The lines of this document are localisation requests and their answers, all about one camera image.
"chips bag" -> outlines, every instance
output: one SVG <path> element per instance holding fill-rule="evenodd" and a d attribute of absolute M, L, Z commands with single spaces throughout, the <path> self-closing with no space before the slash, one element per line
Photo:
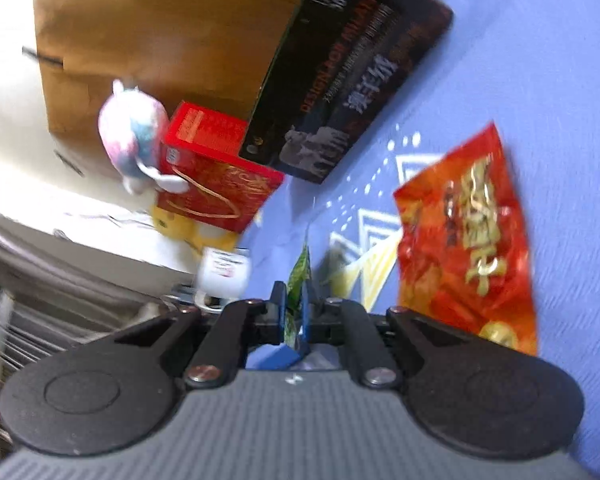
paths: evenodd
<path fill-rule="evenodd" d="M 299 348 L 298 335 L 302 325 L 302 284 L 311 279 L 311 263 L 309 260 L 309 245 L 304 239 L 302 252 L 291 269 L 289 281 L 286 282 L 285 309 L 285 344 L 293 349 Z"/>
<path fill-rule="evenodd" d="M 394 193 L 398 304 L 536 354 L 525 221 L 493 123 Z"/>

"black product box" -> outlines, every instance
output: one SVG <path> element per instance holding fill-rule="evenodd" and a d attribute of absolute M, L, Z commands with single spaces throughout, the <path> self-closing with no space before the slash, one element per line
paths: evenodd
<path fill-rule="evenodd" d="M 437 0 L 303 0 L 240 156 L 322 182 L 451 20 Z"/>

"bolt head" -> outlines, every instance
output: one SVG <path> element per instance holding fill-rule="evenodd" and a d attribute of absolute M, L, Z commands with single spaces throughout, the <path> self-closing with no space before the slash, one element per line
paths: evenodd
<path fill-rule="evenodd" d="M 372 386 L 385 386 L 391 384 L 396 379 L 396 374 L 389 368 L 371 368 L 365 373 L 365 381 Z"/>
<path fill-rule="evenodd" d="M 220 377 L 220 368 L 217 368 L 213 365 L 194 366 L 187 370 L 187 377 L 197 383 L 215 381 L 218 377 Z"/>

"yellow object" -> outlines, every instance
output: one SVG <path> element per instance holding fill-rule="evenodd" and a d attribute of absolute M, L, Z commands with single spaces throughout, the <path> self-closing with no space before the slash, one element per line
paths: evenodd
<path fill-rule="evenodd" d="M 503 321 L 488 322 L 478 335 L 514 350 L 518 348 L 518 336 L 516 336 L 515 330 Z"/>
<path fill-rule="evenodd" d="M 487 176 L 490 156 L 478 160 L 461 178 L 460 212 L 464 234 L 462 244 L 471 251 L 471 267 L 466 272 L 465 282 L 478 278 L 478 295 L 485 297 L 489 292 L 489 277 L 504 276 L 507 262 L 496 257 L 496 243 L 500 241 L 497 204 L 494 189 Z"/>
<path fill-rule="evenodd" d="M 152 208 L 151 216 L 155 230 L 168 238 L 184 240 L 198 256 L 202 254 L 202 249 L 205 247 L 231 252 L 240 237 L 238 233 L 203 224 L 158 206 Z"/>
<path fill-rule="evenodd" d="M 371 312 L 394 268 L 401 238 L 402 229 L 379 241 L 356 261 L 334 272 L 328 280 L 331 284 L 331 293 L 339 298 L 348 298 L 358 277 L 362 275 L 360 303 Z"/>

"red gift box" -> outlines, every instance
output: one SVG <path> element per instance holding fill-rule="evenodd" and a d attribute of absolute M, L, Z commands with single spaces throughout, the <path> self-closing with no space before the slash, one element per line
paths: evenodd
<path fill-rule="evenodd" d="M 158 207 L 241 233 L 284 174 L 240 158 L 245 121 L 182 103 L 160 149 L 160 172 L 189 182 L 183 194 L 161 191 Z"/>

